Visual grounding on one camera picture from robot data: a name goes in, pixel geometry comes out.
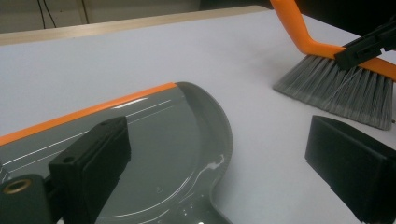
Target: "table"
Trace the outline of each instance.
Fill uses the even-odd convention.
[[[318,40],[356,37],[304,18]],[[233,129],[214,198],[233,223],[359,223],[304,159],[312,115],[396,148],[394,127],[379,131],[272,90],[304,55],[262,7],[4,34],[0,45],[0,136],[170,81],[207,90]]]

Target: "hand broom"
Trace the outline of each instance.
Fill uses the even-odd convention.
[[[389,130],[396,65],[373,58],[342,70],[334,55],[344,47],[312,39],[294,0],[271,3],[294,44],[307,54],[274,90],[335,115]]]

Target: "orange handle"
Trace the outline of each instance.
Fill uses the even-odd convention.
[[[323,44],[312,39],[306,29],[300,9],[297,7],[294,0],[271,0],[271,4],[300,52],[334,59],[335,53],[345,49],[344,47]],[[373,58],[359,64],[359,66],[396,81],[396,65],[393,63],[379,58]]]

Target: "brush bristles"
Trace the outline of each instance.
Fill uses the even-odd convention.
[[[393,81],[367,69],[341,71],[335,60],[308,55],[274,90],[335,115],[390,129]]]

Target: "black cable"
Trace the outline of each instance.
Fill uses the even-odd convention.
[[[46,21],[44,20],[43,9],[41,8],[40,0],[37,0],[38,7],[40,8],[41,20],[43,20],[43,27],[46,29]]]
[[[43,2],[44,2],[44,6],[46,7],[47,12],[49,13],[49,17],[50,17],[50,19],[52,20],[53,27],[56,28],[55,21],[53,20],[52,15],[50,14],[49,7],[47,7],[47,1],[46,1],[46,0],[43,0]]]

